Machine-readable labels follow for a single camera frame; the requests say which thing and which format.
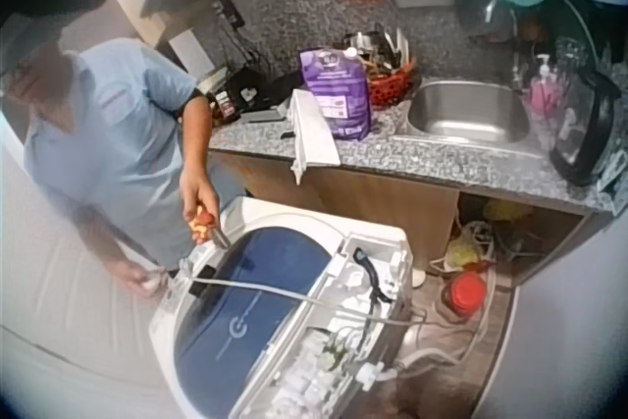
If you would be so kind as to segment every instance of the soap dispenser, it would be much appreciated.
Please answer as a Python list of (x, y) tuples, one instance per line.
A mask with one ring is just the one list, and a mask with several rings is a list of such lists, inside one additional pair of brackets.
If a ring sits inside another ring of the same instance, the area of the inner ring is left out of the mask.
[(530, 82), (530, 108), (536, 115), (548, 117), (562, 96), (562, 86), (550, 69), (550, 55), (540, 54), (537, 58), (543, 63)]

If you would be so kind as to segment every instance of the stainless steel sink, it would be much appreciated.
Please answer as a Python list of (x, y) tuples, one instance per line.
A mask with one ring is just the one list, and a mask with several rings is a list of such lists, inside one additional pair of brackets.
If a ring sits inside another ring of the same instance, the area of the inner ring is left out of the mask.
[(422, 85), (395, 137), (542, 154), (519, 96), (507, 87), (482, 82)]

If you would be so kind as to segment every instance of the washing machine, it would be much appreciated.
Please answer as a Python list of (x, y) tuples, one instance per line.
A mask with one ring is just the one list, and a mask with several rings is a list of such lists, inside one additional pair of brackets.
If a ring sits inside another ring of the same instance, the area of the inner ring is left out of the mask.
[(181, 261), (149, 328), (185, 417), (340, 417), (407, 329), (381, 322), (410, 318), (404, 231), (253, 198), (221, 222), (230, 246), (209, 241)]

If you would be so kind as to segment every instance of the purple bag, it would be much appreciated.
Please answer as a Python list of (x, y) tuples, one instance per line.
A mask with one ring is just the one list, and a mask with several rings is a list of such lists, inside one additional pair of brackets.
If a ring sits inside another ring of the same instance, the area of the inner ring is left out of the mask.
[(366, 76), (357, 56), (337, 49), (300, 53), (303, 78), (338, 139), (364, 139), (371, 130)]

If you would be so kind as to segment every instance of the washing machine lid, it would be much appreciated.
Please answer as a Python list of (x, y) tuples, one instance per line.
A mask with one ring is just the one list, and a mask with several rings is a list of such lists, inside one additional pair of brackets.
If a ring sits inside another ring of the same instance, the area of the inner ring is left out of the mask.
[[(331, 258), (304, 232), (263, 227), (234, 242), (214, 277), (306, 294)], [(181, 389), (198, 412), (229, 416), (255, 362), (298, 304), (268, 292), (215, 286), (192, 302), (177, 333), (174, 360)]]

